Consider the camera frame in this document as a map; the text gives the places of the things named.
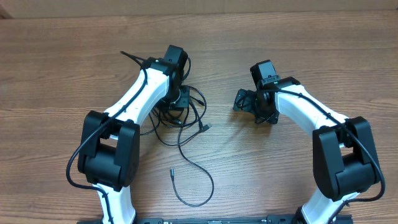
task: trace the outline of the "black cable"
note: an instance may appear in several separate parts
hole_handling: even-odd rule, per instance
[[[185,119],[184,119],[184,121],[183,121],[183,124],[185,124],[185,123],[187,122],[188,114],[189,114],[189,108],[187,109],[187,115],[185,116]],[[172,179],[172,184],[173,184],[173,189],[174,189],[175,196],[177,196],[177,198],[178,198],[182,203],[184,203],[185,205],[188,205],[188,206],[190,206],[190,207],[200,207],[200,206],[206,204],[206,203],[212,198],[213,193],[214,193],[214,181],[213,181],[213,178],[211,177],[210,173],[209,173],[207,170],[205,170],[204,168],[202,168],[202,167],[199,166],[198,164],[192,162],[192,161],[189,160],[187,157],[185,157],[184,153],[183,153],[182,150],[181,150],[181,144],[180,144],[180,138],[181,138],[182,130],[183,130],[183,125],[181,125],[180,132],[178,133],[178,139],[177,139],[178,149],[179,149],[179,151],[180,151],[180,154],[181,154],[181,156],[182,156],[186,161],[188,161],[188,162],[191,163],[192,165],[196,166],[197,168],[201,169],[204,173],[206,173],[206,174],[209,176],[209,178],[210,178],[210,180],[211,180],[211,194],[210,194],[210,196],[209,196],[204,202],[202,202],[202,203],[200,203],[200,204],[194,205],[194,204],[187,203],[186,201],[182,200],[182,198],[181,198],[181,197],[178,195],[178,193],[177,193],[177,189],[175,188],[175,183],[174,183],[174,169],[173,169],[173,167],[170,168],[170,177],[171,177],[171,179]]]
[[[195,120],[198,120],[199,131],[201,131],[203,129],[203,123],[202,123],[201,119],[199,118],[199,113],[198,113],[197,107],[193,104],[192,100],[189,100],[189,105],[193,109],[193,112],[195,114]]]
[[[196,122],[198,122],[199,119],[202,119],[202,117],[205,115],[206,110],[207,110],[207,101],[206,101],[206,98],[205,98],[205,96],[203,95],[203,93],[202,93],[201,91],[199,91],[198,89],[192,87],[192,86],[188,86],[188,87],[189,87],[190,89],[196,91],[196,92],[201,96],[201,98],[203,99],[203,101],[202,101],[202,100],[198,100],[198,99],[196,99],[196,98],[194,98],[194,97],[192,97],[192,96],[190,96],[190,98],[194,99],[194,100],[197,101],[199,104],[201,104],[202,106],[204,106],[205,109],[203,110],[202,114],[201,114],[197,119],[195,118],[195,120],[192,121],[191,123],[184,124],[184,128],[185,128],[185,127],[188,127],[188,126],[192,126],[192,125],[194,125]],[[169,122],[169,123],[171,123],[171,124],[174,124],[174,125],[166,124],[162,119],[160,119],[160,122],[161,122],[164,126],[166,126],[166,127],[169,127],[169,128],[180,128],[180,127],[181,127],[180,124],[175,124],[175,123],[174,123],[175,121],[167,120],[167,118],[166,118],[166,121]]]
[[[180,143],[177,143],[177,144],[169,144],[169,143],[163,141],[162,138],[159,136],[159,134],[158,134],[158,132],[157,132],[157,128],[155,128],[154,120],[152,119],[152,116],[151,116],[151,115],[149,115],[149,119],[150,119],[150,121],[151,121],[151,123],[152,123],[152,125],[153,125],[153,127],[154,127],[154,131],[155,131],[155,134],[156,134],[157,139],[158,139],[162,144],[164,144],[164,145],[166,145],[166,146],[174,147],[174,146],[178,146],[179,144],[185,144],[185,143],[191,141],[194,137],[196,137],[196,136],[200,133],[200,131],[197,131],[195,134],[192,134],[190,137],[188,137],[186,140],[184,140],[184,141],[182,141],[182,142],[180,142]]]
[[[252,102],[244,104],[244,101],[246,100],[247,95],[244,95],[242,98],[238,99],[237,101],[235,101],[236,107],[243,110],[243,108],[250,106],[252,104]]]
[[[141,69],[143,69],[142,64],[137,60],[140,59],[139,57],[135,57],[133,55],[129,55],[125,52],[121,52],[124,55],[127,55],[129,58],[133,59],[133,61],[135,61]],[[81,143],[79,145],[79,147],[77,147],[76,151],[72,154],[71,158],[68,161],[68,165],[67,165],[67,170],[66,170],[66,175],[67,175],[67,180],[69,182],[70,185],[80,188],[80,189],[88,189],[88,190],[97,190],[99,192],[102,193],[102,197],[105,198],[105,204],[106,204],[106,211],[108,213],[108,217],[109,217],[109,222],[111,224],[113,224],[113,217],[111,214],[111,208],[110,208],[110,204],[109,204],[109,198],[108,198],[108,194],[105,192],[105,190],[99,188],[99,187],[93,187],[93,186],[87,186],[87,185],[81,185],[81,184],[77,184],[75,183],[72,178],[70,177],[70,168],[72,166],[73,160],[75,160],[77,154],[80,152],[80,150],[82,149],[82,147],[87,144],[87,142],[92,139],[94,136],[99,136],[101,135],[102,131],[104,131],[104,129],[112,122],[112,120],[114,120],[116,117],[118,117],[123,111],[125,111],[127,109],[127,107],[138,97],[138,95],[142,92],[142,90],[144,89],[145,85],[147,84],[147,80],[148,80],[148,74],[146,72],[145,69],[143,69],[144,71],[144,82],[142,82],[142,85],[140,87],[140,89],[138,89],[137,93],[118,111],[116,112],[112,117],[110,117],[107,121],[105,121],[101,126],[99,126],[91,135],[88,136],[88,138],[86,140],[83,141],[83,143]]]
[[[348,205],[351,202],[373,202],[373,201],[379,200],[384,195],[384,192],[386,191],[386,180],[384,179],[384,176],[380,170],[380,167],[376,164],[373,157],[370,155],[369,151],[362,145],[362,143],[359,141],[359,139],[344,124],[340,123],[336,118],[332,117],[332,115],[330,113],[327,113],[321,106],[319,106],[316,102],[314,102],[309,97],[303,95],[302,93],[296,93],[296,92],[287,91],[287,90],[261,90],[261,91],[267,92],[267,93],[277,93],[277,92],[288,93],[288,94],[303,98],[304,100],[307,100],[308,102],[310,102],[314,107],[316,107],[316,109],[321,111],[321,113],[323,113],[328,119],[331,119],[334,123],[336,123],[338,126],[343,128],[343,130],[351,137],[351,139],[363,150],[363,152],[365,152],[365,154],[369,157],[372,166],[376,169],[376,173],[380,178],[380,185],[381,185],[380,192],[375,197],[371,197],[371,198],[352,198],[352,199],[343,201],[343,203],[335,210],[335,212],[329,218],[329,221],[328,221],[329,224],[331,224],[333,222],[333,219],[337,216],[337,214],[339,214],[341,212],[341,210],[343,209],[343,207],[345,205]]]
[[[129,53],[125,53],[124,51],[120,51],[120,53],[121,54],[123,54],[123,55],[125,55],[125,56],[127,56],[127,57],[129,57],[129,58],[131,58],[131,59],[138,59],[138,60],[142,60],[142,61],[144,61],[145,59],[143,59],[143,58],[141,58],[141,57],[137,57],[137,56],[135,56],[135,55],[131,55],[131,54],[129,54]]]
[[[175,119],[173,119],[173,117],[172,117],[172,119],[169,119],[169,118],[166,116],[166,114],[169,114],[169,115],[171,116],[171,114],[169,113],[169,110],[167,110],[167,111],[161,111],[161,110],[159,110],[159,112],[163,115],[163,117],[165,118],[165,120],[166,120],[167,122],[169,122],[169,123],[171,123],[171,124],[174,124],[174,125],[177,125],[177,126],[172,126],[172,125],[165,124],[164,122],[162,122],[163,125],[168,126],[168,127],[170,127],[170,128],[177,128],[177,127],[180,127],[180,125],[182,124],[181,121],[180,121],[180,122],[177,122]]]
[[[182,77],[181,84],[182,84],[182,82],[184,82],[184,80],[189,76],[189,72],[191,71],[191,59],[190,59],[189,57],[188,57],[188,62],[189,62],[188,71],[187,71],[186,74]]]
[[[167,112],[167,114],[174,120],[179,119],[181,117],[182,113],[184,113],[184,111],[181,111],[179,115],[174,116],[174,115],[170,114],[170,111]]]
[[[159,125],[160,125],[160,121],[157,122],[156,126],[155,126],[152,130],[150,130],[150,131],[148,131],[148,132],[145,132],[145,133],[142,133],[142,134],[140,134],[140,136],[144,136],[144,135],[153,133],[153,132],[155,131],[155,129],[159,127]]]

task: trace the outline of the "cable connector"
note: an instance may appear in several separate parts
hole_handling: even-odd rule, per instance
[[[170,167],[170,177],[172,178],[172,180],[174,180],[174,169],[173,169],[173,167]]]
[[[204,133],[205,131],[209,130],[213,125],[211,125],[210,123],[204,125],[204,127],[201,128],[200,132]]]
[[[176,122],[176,123],[179,124],[179,125],[182,124],[182,122],[181,122],[179,119],[174,119],[173,121]]]
[[[196,98],[193,97],[193,96],[190,96],[190,98],[194,99],[196,102],[198,102],[198,103],[199,103],[200,105],[202,105],[202,106],[205,105],[205,103],[204,103],[202,100],[196,99]]]

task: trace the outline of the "robotic arm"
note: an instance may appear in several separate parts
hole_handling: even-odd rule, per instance
[[[327,108],[292,77],[280,79],[270,60],[257,63],[250,71],[257,91],[239,90],[234,110],[254,114],[256,123],[276,124],[279,115],[284,114],[312,137],[313,174],[318,188],[297,210],[292,223],[328,223],[344,201],[367,191],[380,177],[363,149],[327,114],[354,133],[379,167],[369,123],[362,117],[349,119]],[[353,152],[342,156],[343,146],[352,147]]]
[[[98,223],[113,221],[113,223],[131,224],[136,219],[136,211],[131,203],[130,183],[139,164],[140,125],[155,106],[172,110],[188,106],[189,88],[181,87],[187,57],[182,48],[170,45],[164,58],[145,60],[143,63],[143,69],[147,73],[145,87],[137,98],[112,120],[102,134],[90,139],[80,150],[78,170],[86,175],[89,183],[103,189],[109,198],[108,206],[112,217],[108,216],[103,194],[98,192],[104,211],[102,222],[99,220]],[[144,71],[141,70],[135,84],[104,113],[90,111],[87,114],[81,142],[128,103],[144,84],[144,77]],[[107,138],[118,140],[116,148],[101,143],[100,139]]]

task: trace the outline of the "black joint housing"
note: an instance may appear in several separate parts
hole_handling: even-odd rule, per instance
[[[84,142],[96,128],[101,126],[108,115],[90,111],[83,124],[81,142]],[[118,136],[116,147],[101,143],[100,139]],[[94,136],[86,143],[78,158],[78,170],[86,175],[92,184],[104,184],[120,191],[132,182],[139,164],[139,125],[132,120],[113,120],[101,135]]]
[[[184,66],[187,62],[188,54],[181,47],[170,45],[164,58],[148,58],[144,63],[144,68],[153,68],[169,76],[169,91],[162,98],[165,103],[176,102],[180,98],[180,85],[184,76]]]
[[[347,119],[344,124],[368,150],[379,166],[370,124],[362,117]],[[363,150],[351,142],[340,127],[321,127],[312,132],[313,176],[322,194],[334,202],[353,192],[365,192],[380,181],[375,167]],[[340,144],[353,152],[341,155]]]
[[[255,123],[267,121],[277,124],[279,111],[275,106],[275,93],[262,90],[278,90],[290,85],[299,85],[293,77],[280,79],[270,60],[259,62],[250,68],[257,91],[239,90],[234,102],[234,110],[244,110],[256,116]]]

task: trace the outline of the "table surface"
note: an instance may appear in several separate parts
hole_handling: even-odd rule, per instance
[[[183,151],[212,174],[215,194],[198,208],[179,202],[169,167],[191,203],[209,196],[208,177],[176,147],[143,136],[131,184],[139,217],[262,217],[294,213],[309,199],[316,188],[310,137],[285,116],[277,125],[256,125],[253,115],[231,109],[240,88],[255,89],[249,68],[271,59],[281,77],[293,76],[333,110],[370,122],[387,191],[343,213],[358,223],[396,223],[397,21],[397,11],[1,20],[0,223],[101,218],[97,193],[65,178],[83,120],[90,110],[113,105],[135,82],[139,67],[120,50],[162,57],[169,44],[188,52],[186,84],[208,102],[203,122],[213,127]],[[176,141],[177,130],[159,132]],[[76,162],[72,178],[86,183]],[[377,185],[362,196],[378,191]]]

